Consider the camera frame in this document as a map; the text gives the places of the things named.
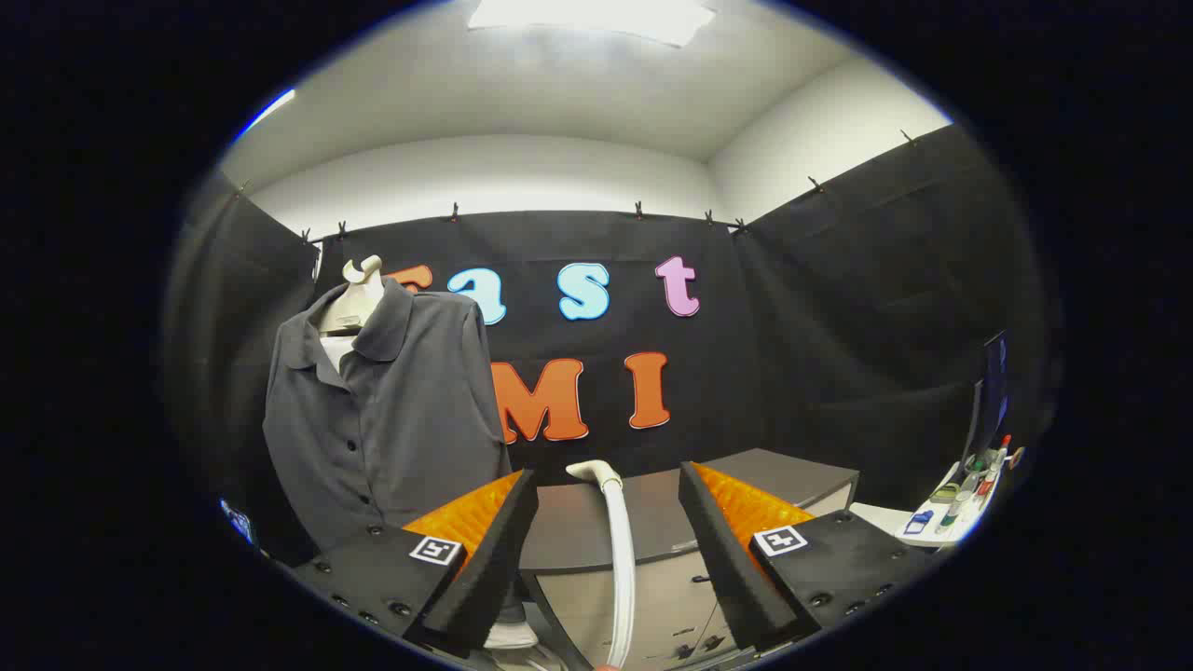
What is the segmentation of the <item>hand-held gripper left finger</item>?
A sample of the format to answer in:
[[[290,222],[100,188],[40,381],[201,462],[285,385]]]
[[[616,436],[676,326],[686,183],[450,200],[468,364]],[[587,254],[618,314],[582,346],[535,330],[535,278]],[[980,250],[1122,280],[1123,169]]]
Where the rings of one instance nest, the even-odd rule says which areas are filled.
[[[533,469],[512,472],[406,527],[367,527],[291,574],[381,638],[465,659],[513,587],[537,487]]]

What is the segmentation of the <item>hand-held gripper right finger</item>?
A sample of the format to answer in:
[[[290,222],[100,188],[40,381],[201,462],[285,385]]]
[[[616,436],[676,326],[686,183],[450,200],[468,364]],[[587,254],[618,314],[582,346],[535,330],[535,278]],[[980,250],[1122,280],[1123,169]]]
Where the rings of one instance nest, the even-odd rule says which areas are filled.
[[[934,566],[861,515],[810,515],[693,461],[678,498],[734,641],[758,653],[851,624]]]

